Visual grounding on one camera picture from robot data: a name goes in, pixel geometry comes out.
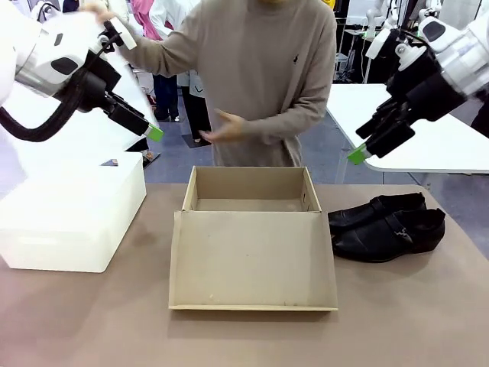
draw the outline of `open shoe box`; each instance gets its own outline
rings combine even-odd
[[[175,213],[169,300],[174,310],[337,310],[308,170],[194,167]]]

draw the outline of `white box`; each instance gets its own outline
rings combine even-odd
[[[103,272],[146,197],[141,153],[118,167],[28,178],[0,201],[0,256],[10,268]]]
[[[338,309],[329,226],[298,167],[194,167],[175,214],[174,310]]]

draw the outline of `black shoe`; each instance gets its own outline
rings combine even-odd
[[[333,239],[333,252],[362,262],[386,262],[433,251],[445,235],[440,209],[396,212]]]
[[[426,209],[426,204],[422,193],[378,196],[364,205],[329,213],[329,228],[332,235],[339,235],[400,210],[423,209]]]
[[[156,110],[154,112],[154,117],[159,122],[170,122],[170,114]]]

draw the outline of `beige sweater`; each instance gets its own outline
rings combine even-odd
[[[321,121],[332,85],[332,10],[321,0],[202,0],[165,41],[136,37],[122,54],[172,76],[197,70],[212,129],[221,109],[246,119],[246,139],[212,146],[223,166],[299,166],[298,135]]]

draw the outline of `white table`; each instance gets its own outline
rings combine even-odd
[[[345,179],[348,143],[357,148],[364,142],[355,131],[389,97],[383,84],[332,86],[328,112],[346,137],[337,184]],[[368,158],[366,165],[382,172],[489,174],[489,139],[455,117],[447,115],[437,122],[419,120],[413,129],[413,138],[383,158]]]

